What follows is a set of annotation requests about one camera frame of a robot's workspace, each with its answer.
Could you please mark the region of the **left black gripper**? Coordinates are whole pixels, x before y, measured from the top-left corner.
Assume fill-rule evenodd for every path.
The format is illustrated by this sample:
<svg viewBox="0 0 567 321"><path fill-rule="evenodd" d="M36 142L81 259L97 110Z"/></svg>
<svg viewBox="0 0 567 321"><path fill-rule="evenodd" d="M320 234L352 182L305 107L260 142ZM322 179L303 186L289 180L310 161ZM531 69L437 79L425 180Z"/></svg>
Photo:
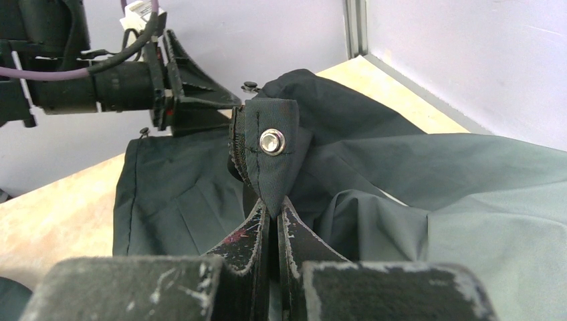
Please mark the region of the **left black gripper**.
<svg viewBox="0 0 567 321"><path fill-rule="evenodd" d="M171 29L163 34L172 108L158 108L165 90L161 60L127 61L93 76L62 81L28 80L33 104L46 114L152 110L152 124L174 137L228 127L241 105L233 92L202 70Z"/></svg>

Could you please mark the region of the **grey gradient zip jacket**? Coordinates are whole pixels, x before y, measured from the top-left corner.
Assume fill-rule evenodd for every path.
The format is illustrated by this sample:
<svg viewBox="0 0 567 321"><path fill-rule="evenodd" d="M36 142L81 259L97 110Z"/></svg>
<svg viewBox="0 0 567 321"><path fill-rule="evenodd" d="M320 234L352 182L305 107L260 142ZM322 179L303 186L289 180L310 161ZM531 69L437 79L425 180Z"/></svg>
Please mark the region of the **grey gradient zip jacket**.
<svg viewBox="0 0 567 321"><path fill-rule="evenodd" d="M200 256L258 201L269 215L269 304L281 308L277 217L353 262L460 265L496 320L566 319L566 153L479 134L426 134L339 83L296 70L228 127L132 140L116 189L113 257ZM32 295L1 280L1 319Z"/></svg>

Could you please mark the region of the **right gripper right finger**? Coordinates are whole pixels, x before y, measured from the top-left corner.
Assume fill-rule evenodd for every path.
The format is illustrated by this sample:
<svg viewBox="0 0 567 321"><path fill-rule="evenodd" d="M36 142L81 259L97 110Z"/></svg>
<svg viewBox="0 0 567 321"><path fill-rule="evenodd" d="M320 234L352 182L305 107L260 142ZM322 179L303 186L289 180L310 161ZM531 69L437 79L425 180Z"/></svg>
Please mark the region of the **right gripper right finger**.
<svg viewBox="0 0 567 321"><path fill-rule="evenodd" d="M496 320L482 283L460 265L353 262L285 199L277 217L283 320Z"/></svg>

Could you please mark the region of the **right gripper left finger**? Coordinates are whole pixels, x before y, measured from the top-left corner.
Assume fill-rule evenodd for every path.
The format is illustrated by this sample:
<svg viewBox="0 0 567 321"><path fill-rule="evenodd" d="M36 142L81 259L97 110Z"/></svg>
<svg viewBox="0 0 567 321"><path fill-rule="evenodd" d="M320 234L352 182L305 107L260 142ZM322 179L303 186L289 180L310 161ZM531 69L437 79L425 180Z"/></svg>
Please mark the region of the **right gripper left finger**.
<svg viewBox="0 0 567 321"><path fill-rule="evenodd" d="M269 215L200 256L77 257L38 285L23 320L267 320Z"/></svg>

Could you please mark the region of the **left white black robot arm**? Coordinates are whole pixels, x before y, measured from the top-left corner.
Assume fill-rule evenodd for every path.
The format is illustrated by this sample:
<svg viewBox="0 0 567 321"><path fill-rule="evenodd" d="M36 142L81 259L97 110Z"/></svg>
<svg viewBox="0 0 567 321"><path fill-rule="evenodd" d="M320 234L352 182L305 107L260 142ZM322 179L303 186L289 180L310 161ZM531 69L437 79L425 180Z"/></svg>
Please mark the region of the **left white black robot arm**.
<svg viewBox="0 0 567 321"><path fill-rule="evenodd" d="M241 100L189 56L157 1L123 1L122 48L93 50L83 1L1 2L1 123L146 110L175 136L226 126Z"/></svg>

